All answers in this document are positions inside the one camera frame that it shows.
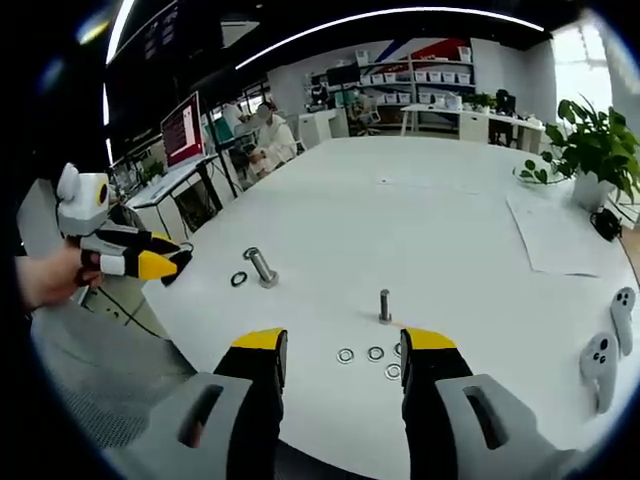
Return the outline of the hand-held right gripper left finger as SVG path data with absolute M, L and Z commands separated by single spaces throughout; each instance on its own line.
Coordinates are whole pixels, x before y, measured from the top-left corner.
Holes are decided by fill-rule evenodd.
M 150 412 L 137 440 L 140 479 L 270 479 L 284 416 L 287 332 L 249 332 L 211 373 Z

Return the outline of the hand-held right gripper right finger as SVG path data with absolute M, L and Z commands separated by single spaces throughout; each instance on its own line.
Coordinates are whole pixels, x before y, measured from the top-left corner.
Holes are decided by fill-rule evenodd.
M 534 412 L 448 337 L 400 334 L 402 418 L 413 479 L 566 479 L 577 451 L 560 450 Z

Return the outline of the person's left hand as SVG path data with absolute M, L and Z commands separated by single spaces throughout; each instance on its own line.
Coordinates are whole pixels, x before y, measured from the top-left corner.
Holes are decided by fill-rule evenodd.
M 64 302 L 80 287 L 100 286 L 104 278 L 85 267 L 81 250 L 67 243 L 45 258 L 15 257 L 14 266 L 24 313 Z

